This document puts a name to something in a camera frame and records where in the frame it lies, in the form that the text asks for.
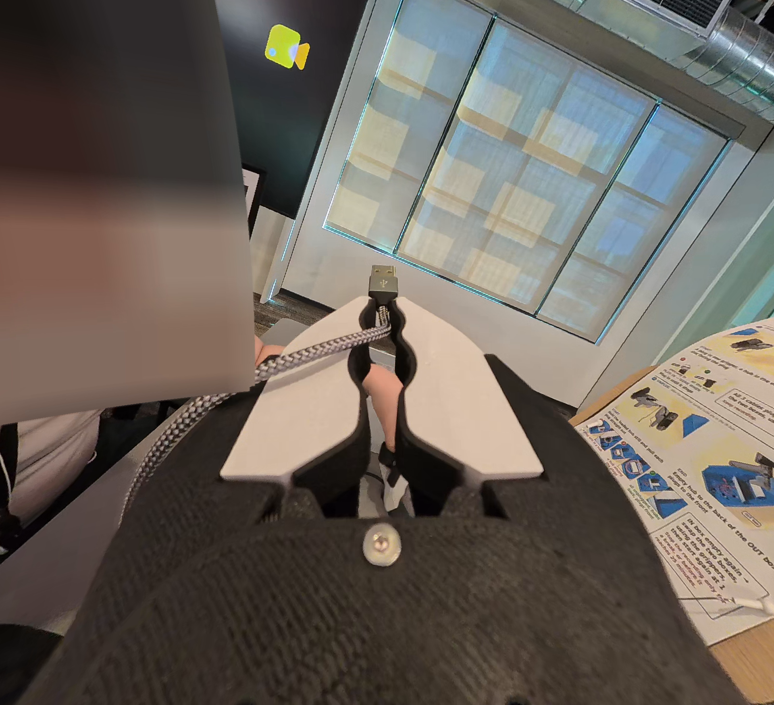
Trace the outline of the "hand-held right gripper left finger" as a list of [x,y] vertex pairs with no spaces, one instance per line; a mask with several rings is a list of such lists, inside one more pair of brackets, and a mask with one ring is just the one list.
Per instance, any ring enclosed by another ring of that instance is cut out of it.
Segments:
[[363,344],[266,381],[221,479],[306,488],[316,497],[358,487],[371,447],[362,387],[370,365]]

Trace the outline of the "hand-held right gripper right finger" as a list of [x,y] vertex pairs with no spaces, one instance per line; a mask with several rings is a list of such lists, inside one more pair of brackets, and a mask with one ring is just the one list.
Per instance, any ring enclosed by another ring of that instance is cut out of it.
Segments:
[[448,497],[538,478],[538,458],[489,357],[459,329],[398,297],[392,307],[402,397],[395,460],[412,490]]

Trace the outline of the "person's left forearm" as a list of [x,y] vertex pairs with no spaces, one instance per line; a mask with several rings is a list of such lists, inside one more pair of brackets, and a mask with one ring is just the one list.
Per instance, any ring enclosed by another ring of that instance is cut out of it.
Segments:
[[402,383],[393,371],[372,363],[363,382],[382,426],[387,450],[395,452],[395,429]]

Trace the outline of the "framed black-white tag sign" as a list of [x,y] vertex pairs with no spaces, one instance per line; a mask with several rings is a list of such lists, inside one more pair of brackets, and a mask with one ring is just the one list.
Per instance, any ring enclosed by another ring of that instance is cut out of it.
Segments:
[[242,163],[241,168],[246,195],[248,238],[252,239],[258,211],[262,202],[263,190],[266,185],[266,172],[244,162]]

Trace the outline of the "printed instruction sheet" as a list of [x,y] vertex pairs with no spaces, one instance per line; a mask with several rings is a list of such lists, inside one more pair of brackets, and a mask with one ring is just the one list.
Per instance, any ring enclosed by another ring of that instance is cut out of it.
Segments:
[[772,615],[772,317],[677,352],[576,430],[707,645]]

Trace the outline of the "large window with blinds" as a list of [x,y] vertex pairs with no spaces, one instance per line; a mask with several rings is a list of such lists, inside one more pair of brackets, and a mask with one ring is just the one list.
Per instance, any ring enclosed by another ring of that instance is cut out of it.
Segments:
[[729,146],[471,0],[399,0],[324,226],[596,343]]

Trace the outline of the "person's cream shirt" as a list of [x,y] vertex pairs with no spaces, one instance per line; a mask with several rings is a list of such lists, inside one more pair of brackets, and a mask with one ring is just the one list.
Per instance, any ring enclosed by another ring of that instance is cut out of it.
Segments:
[[11,422],[1,429],[1,548],[72,485],[98,444],[101,410]]

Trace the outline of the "instruction sheet on wooden stand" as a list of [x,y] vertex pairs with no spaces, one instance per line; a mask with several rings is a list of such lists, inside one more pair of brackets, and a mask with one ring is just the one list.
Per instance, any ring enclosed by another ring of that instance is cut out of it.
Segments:
[[[652,365],[629,375],[593,403],[579,410],[570,419],[570,425],[580,428],[586,420],[601,415],[621,394],[644,381],[653,371],[655,366]],[[753,703],[772,703],[772,615],[765,617],[764,622],[710,645],[714,657]]]

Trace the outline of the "black wall screen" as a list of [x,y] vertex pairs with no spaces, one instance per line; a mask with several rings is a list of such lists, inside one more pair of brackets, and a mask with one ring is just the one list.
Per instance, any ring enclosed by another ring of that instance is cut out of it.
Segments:
[[243,165],[298,213],[368,0],[215,0]]

